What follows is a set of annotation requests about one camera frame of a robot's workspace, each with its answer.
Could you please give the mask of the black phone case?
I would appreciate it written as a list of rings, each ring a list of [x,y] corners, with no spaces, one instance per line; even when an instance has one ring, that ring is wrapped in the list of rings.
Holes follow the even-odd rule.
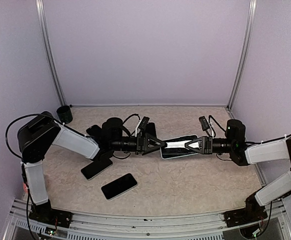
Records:
[[[88,136],[93,138],[100,138],[102,135],[102,128],[98,125],[93,125],[86,130]]]
[[[156,125],[154,122],[149,122],[147,125],[146,125],[146,132],[150,135],[152,135],[153,137],[157,137],[157,131],[156,131]]]

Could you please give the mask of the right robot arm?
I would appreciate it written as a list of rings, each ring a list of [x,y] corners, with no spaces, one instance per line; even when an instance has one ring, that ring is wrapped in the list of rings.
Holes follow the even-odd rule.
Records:
[[[256,165],[262,162],[288,160],[291,165],[291,134],[268,141],[246,141],[246,127],[237,119],[227,121],[224,138],[202,136],[186,142],[184,147],[202,155],[229,154],[238,166]],[[261,207],[291,192],[291,167],[280,177],[259,189],[246,199],[248,206],[241,211],[241,218],[252,222],[261,213]]]

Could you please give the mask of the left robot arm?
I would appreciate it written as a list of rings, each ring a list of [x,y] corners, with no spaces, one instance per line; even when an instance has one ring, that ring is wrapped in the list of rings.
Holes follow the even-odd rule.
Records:
[[[19,150],[29,187],[29,198],[36,205],[35,213],[49,223],[56,217],[50,204],[43,170],[43,161],[51,147],[65,149],[91,161],[81,170],[90,180],[109,168],[114,152],[147,155],[165,147],[158,139],[148,117],[139,120],[134,133],[118,117],[107,119],[101,126],[93,125],[82,134],[54,119],[45,111],[21,127],[17,133]]]

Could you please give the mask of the dark green mug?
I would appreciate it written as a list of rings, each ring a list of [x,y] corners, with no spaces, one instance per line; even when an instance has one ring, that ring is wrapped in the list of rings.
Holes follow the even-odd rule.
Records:
[[[56,113],[60,122],[62,123],[69,124],[73,121],[73,115],[71,112],[71,107],[69,105],[60,106],[56,110]]]

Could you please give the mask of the red patterned round coaster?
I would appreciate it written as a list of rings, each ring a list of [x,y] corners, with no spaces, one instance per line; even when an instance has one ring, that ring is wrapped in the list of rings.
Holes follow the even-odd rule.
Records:
[[[23,190],[25,193],[28,193],[28,185],[26,183],[23,183]]]

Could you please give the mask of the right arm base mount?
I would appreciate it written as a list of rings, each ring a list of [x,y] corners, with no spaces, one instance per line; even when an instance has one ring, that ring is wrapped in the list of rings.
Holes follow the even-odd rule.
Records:
[[[245,200],[245,207],[224,213],[224,219],[228,228],[257,222],[267,217],[268,214],[265,207],[259,205],[254,194]]]

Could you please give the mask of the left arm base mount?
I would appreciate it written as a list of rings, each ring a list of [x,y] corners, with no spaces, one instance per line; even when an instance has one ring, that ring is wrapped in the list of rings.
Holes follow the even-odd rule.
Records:
[[[32,204],[29,218],[40,223],[53,225],[55,227],[69,228],[73,213],[51,207],[50,201],[44,204]]]

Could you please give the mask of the right aluminium frame post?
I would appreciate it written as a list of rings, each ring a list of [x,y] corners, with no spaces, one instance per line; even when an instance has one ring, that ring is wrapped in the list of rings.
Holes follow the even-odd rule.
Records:
[[[233,110],[236,97],[239,92],[240,83],[243,77],[244,68],[249,52],[249,46],[251,41],[251,36],[253,32],[253,25],[255,20],[256,8],[257,8],[257,0],[249,1],[248,15],[245,27],[245,33],[243,38],[243,44],[241,48],[241,53],[239,57],[238,67],[235,74],[234,84],[231,90],[231,94],[228,100],[227,109],[231,112]]]

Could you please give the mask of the aluminium frame post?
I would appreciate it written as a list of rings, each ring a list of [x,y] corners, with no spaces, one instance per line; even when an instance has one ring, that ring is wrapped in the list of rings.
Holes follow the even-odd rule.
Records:
[[[241,48],[241,53],[239,57],[238,67],[235,74],[234,84],[231,90],[231,94],[228,100],[227,109],[231,112],[233,110],[236,97],[239,92],[240,83],[243,77],[244,68],[249,52],[249,46],[251,41],[251,36],[253,32],[253,25],[255,20],[256,8],[257,8],[257,0],[249,1],[248,15],[245,27],[245,33],[243,38],[243,44]]]
[[[60,83],[59,76],[58,76],[58,73],[57,73],[57,68],[56,68],[56,65],[55,65],[53,51],[52,51],[52,47],[51,47],[51,43],[50,43],[48,25],[47,25],[47,20],[46,20],[46,15],[45,15],[44,1],[43,0],[36,0],[35,1],[35,6],[36,6],[39,25],[40,25],[40,29],[41,29],[41,34],[42,34],[45,54],[46,54],[46,57],[47,57],[48,66],[49,66],[50,73],[51,73],[51,76],[52,76],[53,85],[54,85],[54,88],[55,88],[55,91],[56,91],[56,95],[57,95],[59,104],[61,106],[65,106],[66,105],[66,99],[64,97],[64,93],[63,93],[63,90],[62,90],[62,87],[61,87],[61,83]]]

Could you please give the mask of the front aluminium rail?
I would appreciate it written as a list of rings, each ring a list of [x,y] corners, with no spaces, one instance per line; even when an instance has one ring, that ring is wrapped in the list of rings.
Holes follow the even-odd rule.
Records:
[[[270,219],[228,225],[220,211],[176,216],[119,216],[73,211],[58,226],[28,219],[31,207],[15,199],[1,240],[291,240],[291,225],[283,203],[266,206]]]

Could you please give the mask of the left aluminium frame post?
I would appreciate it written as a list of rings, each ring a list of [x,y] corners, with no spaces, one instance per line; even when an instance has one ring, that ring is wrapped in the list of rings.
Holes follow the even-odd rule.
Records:
[[[40,25],[40,29],[41,29],[41,34],[42,34],[45,54],[46,54],[46,57],[47,57],[48,66],[49,66],[50,73],[51,73],[51,76],[52,76],[53,85],[54,85],[54,88],[55,88],[55,91],[56,91],[56,95],[57,95],[59,104],[61,106],[65,106],[66,105],[66,99],[64,97],[64,93],[63,93],[63,90],[62,90],[62,87],[61,87],[61,83],[60,83],[59,76],[58,76],[58,73],[57,73],[57,68],[56,68],[56,65],[55,65],[53,51],[52,51],[52,47],[51,47],[51,43],[50,43],[48,25],[47,25],[47,20],[46,20],[46,15],[45,15],[44,1],[43,0],[36,0],[35,1],[35,6],[36,6],[39,25]]]

